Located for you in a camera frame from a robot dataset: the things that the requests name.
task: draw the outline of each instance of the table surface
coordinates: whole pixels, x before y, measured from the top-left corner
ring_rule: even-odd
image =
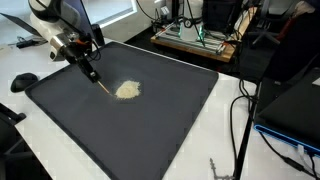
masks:
[[[242,21],[240,27],[239,27],[239,32],[241,35],[243,35],[247,28],[249,27],[249,24],[252,20],[252,18],[254,17],[255,13],[257,11],[257,8],[256,7],[253,7],[253,8],[250,8],[249,9],[249,13],[250,15],[248,14]],[[167,46],[167,47],[170,47],[170,48],[174,48],[174,49],[178,49],[178,50],[181,50],[181,51],[185,51],[185,52],[189,52],[189,53],[192,53],[192,54],[197,54],[197,55],[200,55],[200,56],[204,56],[204,57],[207,57],[207,58],[211,58],[211,59],[215,59],[215,60],[218,60],[218,61],[223,61],[223,62],[230,62],[234,52],[235,52],[235,48],[233,48],[231,45],[228,45],[226,46],[225,50],[222,52],[221,55],[216,55],[214,53],[208,53],[206,51],[202,51],[200,49],[196,49],[196,48],[191,48],[189,46],[184,46],[182,44],[178,44],[178,43],[175,43],[175,42],[169,42],[169,41],[163,41],[161,39],[157,39],[155,36],[153,36],[151,38],[151,42],[152,43],[155,43],[155,44],[159,44],[159,45],[162,45],[162,46]]]
[[[12,48],[1,53],[0,102],[17,113],[27,115],[16,128],[53,179],[109,179],[24,92],[14,94],[9,90],[18,74],[31,72],[43,79],[68,65],[67,62],[51,62],[48,54],[48,44],[22,50]],[[233,99],[240,95],[238,83],[238,79],[220,74],[163,179],[213,179],[210,158],[216,164],[218,175],[233,173],[229,108]],[[246,82],[245,86],[249,93],[254,93],[254,84]],[[248,118],[247,100],[237,101],[233,115],[236,147],[239,150]]]

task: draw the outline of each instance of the black tray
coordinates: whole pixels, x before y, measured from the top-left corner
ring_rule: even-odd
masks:
[[[141,95],[119,100],[92,84],[76,65],[26,90],[112,179],[161,179],[214,87],[216,72],[110,43],[93,67],[115,93],[126,80]]]

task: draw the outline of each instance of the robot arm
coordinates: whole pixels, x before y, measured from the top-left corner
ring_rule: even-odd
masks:
[[[32,25],[51,45],[50,58],[77,64],[91,82],[99,81],[100,75],[86,59],[92,53],[92,38],[77,29],[79,12],[63,0],[29,0],[29,6]]]

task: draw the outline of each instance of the computer mouse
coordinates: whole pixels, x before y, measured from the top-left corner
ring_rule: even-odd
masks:
[[[18,75],[11,84],[11,92],[17,93],[24,91],[27,87],[38,82],[38,77],[32,73]]]

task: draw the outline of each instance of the white cable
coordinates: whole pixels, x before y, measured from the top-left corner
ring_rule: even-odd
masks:
[[[300,159],[302,160],[303,164],[304,164],[304,168],[309,171],[311,174],[313,174],[313,170],[312,168],[309,166],[309,164],[306,162],[306,160],[304,159],[304,147],[302,145],[298,145],[298,153],[299,153],[299,156],[300,156]]]

